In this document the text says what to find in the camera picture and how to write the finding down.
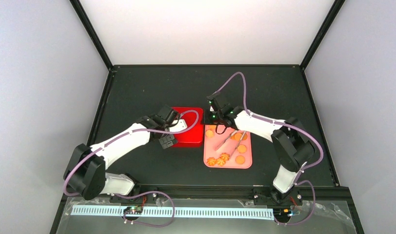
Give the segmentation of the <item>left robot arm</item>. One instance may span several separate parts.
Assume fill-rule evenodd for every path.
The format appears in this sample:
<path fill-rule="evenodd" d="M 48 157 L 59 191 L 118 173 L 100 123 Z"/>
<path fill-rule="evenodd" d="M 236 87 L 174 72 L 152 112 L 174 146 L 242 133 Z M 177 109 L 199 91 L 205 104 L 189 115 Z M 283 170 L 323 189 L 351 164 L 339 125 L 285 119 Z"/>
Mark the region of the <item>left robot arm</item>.
<path fill-rule="evenodd" d="M 139 118 L 128 129 L 108 140 L 91 146 L 78 145 L 64 173 L 64 194 L 80 195 L 86 200 L 100 194 L 128 195 L 135 186 L 133 179 L 126 174 L 118 175 L 106 170 L 137 147 L 185 129 L 187 124 L 179 112 L 164 106 L 157 114 Z"/>

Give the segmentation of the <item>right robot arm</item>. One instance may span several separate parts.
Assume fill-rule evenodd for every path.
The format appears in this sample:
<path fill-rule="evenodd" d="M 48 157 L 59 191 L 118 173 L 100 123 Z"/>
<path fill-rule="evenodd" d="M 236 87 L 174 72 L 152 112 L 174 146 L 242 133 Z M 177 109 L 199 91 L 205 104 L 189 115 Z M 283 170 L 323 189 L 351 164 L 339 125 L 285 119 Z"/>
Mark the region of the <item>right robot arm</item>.
<path fill-rule="evenodd" d="M 301 122 L 296 118 L 266 118 L 246 111 L 241 106 L 234 107 L 219 92 L 208 96 L 207 102 L 210 105 L 211 123 L 255 134 L 273 144 L 280 167 L 269 190 L 269 198 L 275 204 L 286 201 L 302 167 L 316 151 L 311 139 L 300 132 Z"/>

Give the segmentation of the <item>pink tray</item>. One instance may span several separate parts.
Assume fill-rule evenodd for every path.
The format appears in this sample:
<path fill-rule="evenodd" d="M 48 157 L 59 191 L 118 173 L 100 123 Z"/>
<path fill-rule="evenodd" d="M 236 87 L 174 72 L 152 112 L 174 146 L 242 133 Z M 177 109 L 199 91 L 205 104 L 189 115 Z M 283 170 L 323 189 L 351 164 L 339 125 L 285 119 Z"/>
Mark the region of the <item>pink tray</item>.
<path fill-rule="evenodd" d="M 237 150 L 232 156 L 228 154 L 221 154 L 215 151 L 215 147 L 226 138 L 234 129 L 225 128 L 223 126 L 216 127 L 215 125 L 206 125 L 204 128 L 204 151 L 203 151 L 203 162 L 207 166 L 206 161 L 210 157 L 222 158 L 226 161 L 225 165 L 220 166 L 207 166 L 210 168 L 227 168 L 227 169 L 248 169 L 252 166 L 252 145 L 250 133 L 247 132 L 244 140 L 238 146 Z M 245 163 L 239 165 L 235 162 L 235 158 L 238 155 L 245 157 Z"/>

